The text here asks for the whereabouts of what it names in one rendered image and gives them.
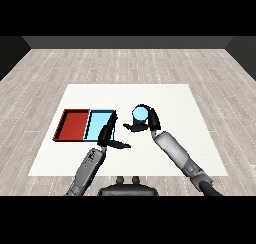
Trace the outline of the light blue shallow open box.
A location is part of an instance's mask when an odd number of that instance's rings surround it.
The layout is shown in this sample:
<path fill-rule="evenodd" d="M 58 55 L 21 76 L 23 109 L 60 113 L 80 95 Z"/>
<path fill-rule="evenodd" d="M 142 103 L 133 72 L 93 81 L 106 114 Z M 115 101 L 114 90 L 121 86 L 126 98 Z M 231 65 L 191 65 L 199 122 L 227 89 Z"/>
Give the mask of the light blue shallow open box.
<path fill-rule="evenodd" d="M 112 113 L 112 109 L 92 109 L 86 123 L 83 140 L 97 142 L 100 131 L 108 123 Z"/>

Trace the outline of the dark grey robot body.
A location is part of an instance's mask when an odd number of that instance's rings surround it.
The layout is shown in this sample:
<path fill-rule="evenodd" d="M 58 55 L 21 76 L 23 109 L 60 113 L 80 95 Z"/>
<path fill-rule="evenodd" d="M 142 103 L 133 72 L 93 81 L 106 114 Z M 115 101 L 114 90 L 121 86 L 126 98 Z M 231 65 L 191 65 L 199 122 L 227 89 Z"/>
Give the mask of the dark grey robot body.
<path fill-rule="evenodd" d="M 124 183 L 124 177 L 118 176 L 114 185 L 101 188 L 98 196 L 158 196 L 155 188 L 142 185 L 138 176 L 132 177 L 131 184 Z"/>

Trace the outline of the red shallow open box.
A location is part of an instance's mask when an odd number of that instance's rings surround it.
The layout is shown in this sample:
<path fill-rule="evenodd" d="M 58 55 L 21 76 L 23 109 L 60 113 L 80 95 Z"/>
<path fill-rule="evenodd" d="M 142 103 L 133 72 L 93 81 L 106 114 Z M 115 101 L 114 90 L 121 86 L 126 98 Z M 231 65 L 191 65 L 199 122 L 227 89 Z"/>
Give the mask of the red shallow open box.
<path fill-rule="evenodd" d="M 89 112 L 89 109 L 65 109 L 56 128 L 53 141 L 82 142 Z"/>

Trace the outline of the small blue can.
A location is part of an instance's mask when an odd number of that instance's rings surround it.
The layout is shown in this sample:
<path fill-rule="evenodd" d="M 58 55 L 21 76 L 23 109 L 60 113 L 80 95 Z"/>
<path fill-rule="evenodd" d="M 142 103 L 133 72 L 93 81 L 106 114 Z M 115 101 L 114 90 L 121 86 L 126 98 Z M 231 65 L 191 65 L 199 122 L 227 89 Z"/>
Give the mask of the small blue can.
<path fill-rule="evenodd" d="M 133 124 L 145 124 L 148 118 L 148 110 L 145 107 L 138 106 L 132 111 Z"/>

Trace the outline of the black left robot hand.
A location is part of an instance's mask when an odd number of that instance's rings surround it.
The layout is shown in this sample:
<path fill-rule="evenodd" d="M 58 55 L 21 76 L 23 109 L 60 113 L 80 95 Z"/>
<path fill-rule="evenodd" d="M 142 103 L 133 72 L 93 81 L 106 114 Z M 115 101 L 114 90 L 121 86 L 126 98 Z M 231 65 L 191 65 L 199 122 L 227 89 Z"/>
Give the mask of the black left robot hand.
<path fill-rule="evenodd" d="M 100 147 L 112 147 L 116 149 L 124 149 L 124 148 L 130 148 L 129 144 L 122 143 L 120 141 L 112 140 L 112 132 L 115 129 L 115 123 L 117 121 L 117 113 L 115 111 L 112 112 L 110 115 L 107 123 L 102 127 L 99 135 L 98 135 L 98 142 L 97 144 Z"/>

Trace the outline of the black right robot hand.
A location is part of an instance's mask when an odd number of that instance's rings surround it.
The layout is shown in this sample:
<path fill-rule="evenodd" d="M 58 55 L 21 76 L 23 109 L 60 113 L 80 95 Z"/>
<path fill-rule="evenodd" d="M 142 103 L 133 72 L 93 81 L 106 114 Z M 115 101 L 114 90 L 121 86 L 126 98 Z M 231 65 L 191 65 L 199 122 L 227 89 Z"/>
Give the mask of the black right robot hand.
<path fill-rule="evenodd" d="M 130 130 L 131 132 L 140 132 L 147 129 L 150 129 L 151 131 L 160 130 L 161 129 L 160 120 L 156 111 L 152 107 L 145 104 L 138 104 L 136 107 L 138 106 L 145 107 L 148 110 L 148 118 L 146 123 L 139 124 L 139 125 L 134 125 L 134 124 L 130 125 L 130 124 L 124 123 L 123 126 L 128 130 Z"/>

